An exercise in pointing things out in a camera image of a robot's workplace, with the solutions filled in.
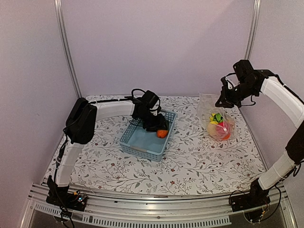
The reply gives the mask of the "orange toy orange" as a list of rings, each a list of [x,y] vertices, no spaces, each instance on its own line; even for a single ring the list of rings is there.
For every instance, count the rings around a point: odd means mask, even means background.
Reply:
[[[228,133],[227,135],[225,135],[223,138],[221,138],[220,140],[221,141],[224,141],[224,140],[228,140],[231,136],[231,133]]]

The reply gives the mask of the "yellow toy banana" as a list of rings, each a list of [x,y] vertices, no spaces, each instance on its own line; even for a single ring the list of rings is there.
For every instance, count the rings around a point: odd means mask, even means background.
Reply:
[[[209,122],[211,124],[219,124],[224,121],[224,117],[220,113],[212,113],[209,117]]]

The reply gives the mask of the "green toy watermelon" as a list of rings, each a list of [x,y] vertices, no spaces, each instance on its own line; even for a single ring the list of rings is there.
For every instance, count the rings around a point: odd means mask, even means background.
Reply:
[[[216,122],[216,123],[221,123],[224,121],[224,118],[223,116],[220,114],[220,113],[216,113],[216,114],[213,114],[212,116],[212,121]]]

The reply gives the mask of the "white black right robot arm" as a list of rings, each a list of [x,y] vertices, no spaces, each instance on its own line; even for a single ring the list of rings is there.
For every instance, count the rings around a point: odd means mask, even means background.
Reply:
[[[237,85],[233,85],[225,76],[221,79],[220,96],[216,107],[242,107],[242,101],[248,97],[264,95],[275,105],[275,111],[267,109],[261,113],[264,121],[270,120],[280,131],[288,123],[295,132],[287,142],[281,157],[257,180],[252,182],[251,193],[246,195],[249,207],[256,207],[264,199],[265,191],[279,181],[287,178],[291,172],[297,172],[304,162],[304,102],[283,81],[279,75],[267,69],[254,69],[249,60],[242,59],[233,65]]]

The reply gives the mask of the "red toy apple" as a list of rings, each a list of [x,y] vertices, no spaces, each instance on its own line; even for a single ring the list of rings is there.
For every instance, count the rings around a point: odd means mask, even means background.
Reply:
[[[224,137],[231,132],[231,127],[228,122],[220,122],[216,125],[217,134]]]

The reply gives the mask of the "green orange toy mango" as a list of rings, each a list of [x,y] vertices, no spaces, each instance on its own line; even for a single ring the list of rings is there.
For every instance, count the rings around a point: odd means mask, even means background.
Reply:
[[[166,138],[168,133],[168,130],[158,130],[156,134],[158,138]]]

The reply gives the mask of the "clear zip top bag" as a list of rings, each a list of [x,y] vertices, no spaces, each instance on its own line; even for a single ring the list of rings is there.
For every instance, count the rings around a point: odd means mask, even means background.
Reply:
[[[235,122],[224,108],[216,107],[217,95],[200,94],[197,115],[210,137],[216,141],[226,141],[234,136]]]

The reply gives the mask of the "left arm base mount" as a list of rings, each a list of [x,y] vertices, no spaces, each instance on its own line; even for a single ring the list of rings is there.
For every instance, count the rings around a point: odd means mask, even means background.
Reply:
[[[81,193],[79,190],[73,193],[68,192],[69,186],[58,187],[51,175],[47,179],[47,186],[49,188],[46,199],[47,203],[60,206],[64,209],[85,211],[88,200],[86,193]]]

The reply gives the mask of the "yellow toy lemon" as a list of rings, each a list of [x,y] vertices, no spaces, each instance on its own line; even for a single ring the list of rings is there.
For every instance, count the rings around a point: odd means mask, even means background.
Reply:
[[[208,126],[207,126],[207,132],[213,138],[219,138],[220,129],[221,129],[221,127],[218,124],[209,123]]]

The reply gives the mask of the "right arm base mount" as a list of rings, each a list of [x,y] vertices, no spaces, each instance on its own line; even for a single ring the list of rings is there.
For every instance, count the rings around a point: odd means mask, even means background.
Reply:
[[[228,202],[233,212],[259,207],[257,210],[251,210],[244,214],[247,221],[257,223],[262,220],[271,202],[268,194],[269,190],[263,190],[256,179],[251,183],[248,193],[240,190],[234,191]]]

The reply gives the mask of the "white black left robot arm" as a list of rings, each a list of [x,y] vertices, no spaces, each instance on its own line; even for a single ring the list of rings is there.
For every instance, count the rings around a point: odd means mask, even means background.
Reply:
[[[62,188],[70,183],[75,162],[85,144],[89,143],[95,133],[95,123],[101,119],[130,115],[143,123],[147,132],[155,132],[157,137],[164,138],[169,134],[169,122],[161,114],[160,98],[147,90],[141,97],[133,94],[122,99],[97,100],[89,102],[81,97],[77,99],[63,129],[65,141],[56,159],[53,176],[49,176],[47,185],[52,198],[60,206],[67,206],[71,197]]]

